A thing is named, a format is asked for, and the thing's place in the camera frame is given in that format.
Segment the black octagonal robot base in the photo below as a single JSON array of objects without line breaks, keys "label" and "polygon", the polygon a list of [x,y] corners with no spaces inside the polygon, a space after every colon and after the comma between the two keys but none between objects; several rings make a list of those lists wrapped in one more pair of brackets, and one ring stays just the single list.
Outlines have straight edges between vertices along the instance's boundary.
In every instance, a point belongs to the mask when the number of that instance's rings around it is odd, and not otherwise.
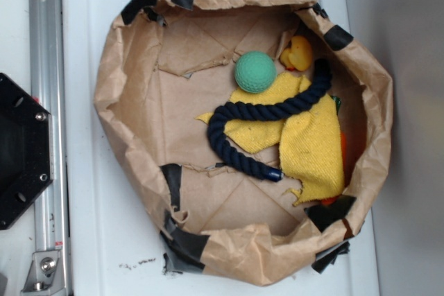
[{"label": "black octagonal robot base", "polygon": [[1,74],[1,230],[11,228],[52,182],[51,114]]}]

